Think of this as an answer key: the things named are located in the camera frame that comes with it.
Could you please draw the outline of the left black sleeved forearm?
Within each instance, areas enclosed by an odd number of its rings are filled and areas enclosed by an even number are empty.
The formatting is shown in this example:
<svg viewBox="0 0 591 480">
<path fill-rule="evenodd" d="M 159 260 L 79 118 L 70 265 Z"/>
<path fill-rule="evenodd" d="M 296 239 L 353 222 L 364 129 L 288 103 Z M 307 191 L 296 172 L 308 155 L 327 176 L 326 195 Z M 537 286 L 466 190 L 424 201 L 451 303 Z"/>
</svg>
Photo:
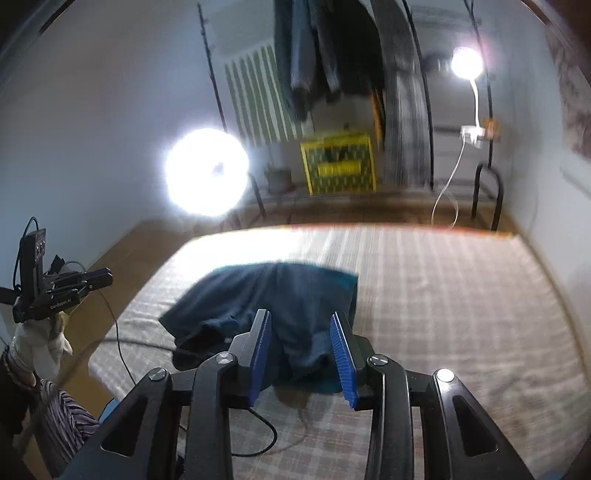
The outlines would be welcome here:
<svg viewBox="0 0 591 480">
<path fill-rule="evenodd" d="M 35 479 L 23 455 L 38 427 L 37 414 L 30 414 L 34 388 L 26 385 L 10 365 L 9 348 L 1 355 L 1 478 Z"/>
</svg>

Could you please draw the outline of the left white gloved hand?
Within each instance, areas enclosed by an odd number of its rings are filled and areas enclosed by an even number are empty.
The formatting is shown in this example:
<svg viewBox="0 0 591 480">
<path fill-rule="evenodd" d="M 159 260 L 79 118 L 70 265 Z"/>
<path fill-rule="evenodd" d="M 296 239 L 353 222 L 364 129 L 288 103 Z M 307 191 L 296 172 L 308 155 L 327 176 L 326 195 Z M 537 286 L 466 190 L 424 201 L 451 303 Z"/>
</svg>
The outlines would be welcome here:
<svg viewBox="0 0 591 480">
<path fill-rule="evenodd" d="M 68 320 L 68 314 L 58 312 L 44 320 L 19 323 L 9 347 L 9 358 L 14 365 L 41 379 L 56 379 L 62 356 L 73 354 L 64 334 Z"/>
</svg>

